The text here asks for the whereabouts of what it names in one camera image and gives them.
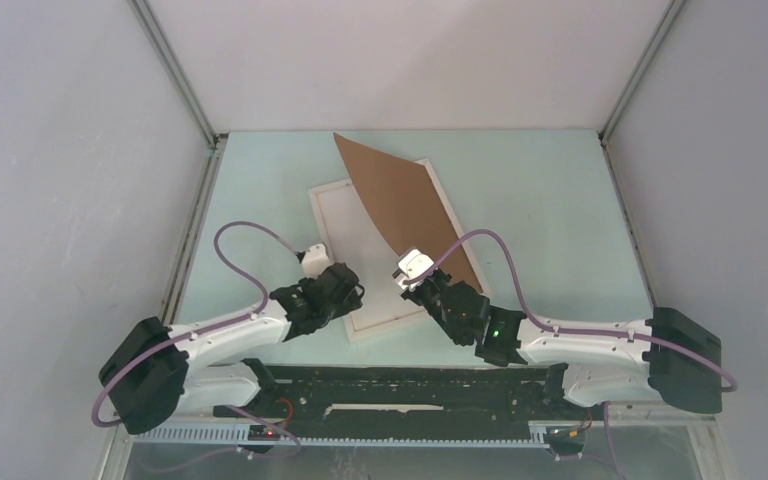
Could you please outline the right corner aluminium profile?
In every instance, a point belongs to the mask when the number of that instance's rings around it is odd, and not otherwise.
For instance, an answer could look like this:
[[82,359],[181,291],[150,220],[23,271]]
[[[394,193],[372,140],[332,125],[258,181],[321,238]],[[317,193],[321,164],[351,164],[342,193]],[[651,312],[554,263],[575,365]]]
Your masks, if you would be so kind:
[[612,136],[621,123],[628,107],[632,103],[637,90],[654,64],[663,45],[667,41],[675,24],[678,22],[688,4],[688,0],[671,0],[668,2],[666,9],[646,42],[617,101],[614,103],[599,132],[600,143],[603,147],[606,147],[610,143]]

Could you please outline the brown backing board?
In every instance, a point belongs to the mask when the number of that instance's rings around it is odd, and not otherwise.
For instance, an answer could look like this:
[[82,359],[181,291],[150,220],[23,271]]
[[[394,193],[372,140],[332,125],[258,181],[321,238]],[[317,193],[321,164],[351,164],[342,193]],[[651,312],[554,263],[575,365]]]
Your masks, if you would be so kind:
[[416,248],[433,260],[460,237],[425,165],[333,135],[363,207],[399,256]]

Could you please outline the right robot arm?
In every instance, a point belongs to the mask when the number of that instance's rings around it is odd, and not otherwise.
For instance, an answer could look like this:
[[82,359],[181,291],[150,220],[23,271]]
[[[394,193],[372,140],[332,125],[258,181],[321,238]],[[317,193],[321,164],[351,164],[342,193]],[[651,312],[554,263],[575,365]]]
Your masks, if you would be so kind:
[[403,271],[393,277],[403,299],[423,307],[455,344],[473,347],[484,362],[548,368],[541,402],[553,417],[605,402],[661,400],[697,414],[722,410],[725,389],[711,368],[721,363],[721,340],[676,309],[590,326],[543,318],[541,329],[442,270],[420,282]]

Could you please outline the corner aluminium profile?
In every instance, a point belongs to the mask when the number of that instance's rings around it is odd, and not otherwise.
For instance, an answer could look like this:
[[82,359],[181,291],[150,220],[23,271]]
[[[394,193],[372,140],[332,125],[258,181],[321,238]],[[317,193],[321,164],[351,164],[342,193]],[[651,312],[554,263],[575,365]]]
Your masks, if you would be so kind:
[[127,3],[133,10],[137,21],[144,30],[149,44],[157,54],[174,89],[195,122],[201,137],[208,145],[209,149],[215,149],[218,143],[219,134],[208,119],[206,111],[169,40],[168,35],[164,31],[151,2],[147,0],[128,0]]
[[654,64],[663,45],[667,41],[675,24],[678,22],[688,4],[688,0],[671,0],[668,2],[666,9],[646,42],[617,101],[614,103],[599,132],[600,143],[603,147],[606,147],[610,143],[612,136],[621,123],[628,107],[632,103],[637,90]]

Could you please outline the left corner aluminium profile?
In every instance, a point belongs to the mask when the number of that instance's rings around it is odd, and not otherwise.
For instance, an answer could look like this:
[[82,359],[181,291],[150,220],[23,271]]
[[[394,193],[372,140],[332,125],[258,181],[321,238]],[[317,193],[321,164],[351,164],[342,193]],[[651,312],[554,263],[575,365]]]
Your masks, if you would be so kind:
[[168,35],[164,31],[151,2],[147,0],[128,0],[127,3],[133,10],[137,21],[144,30],[149,44],[157,54],[174,89],[195,122],[201,137],[208,145],[209,149],[215,149],[218,143],[219,134],[208,119],[206,111],[169,40]]

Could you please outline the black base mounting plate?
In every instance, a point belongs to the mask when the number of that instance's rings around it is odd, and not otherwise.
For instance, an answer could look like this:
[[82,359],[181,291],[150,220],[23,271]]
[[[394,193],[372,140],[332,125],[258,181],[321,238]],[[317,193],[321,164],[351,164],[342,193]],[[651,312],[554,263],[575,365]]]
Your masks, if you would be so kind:
[[247,412],[288,419],[308,440],[527,440],[534,424],[586,425],[601,405],[558,392],[561,367],[406,368],[268,365]]

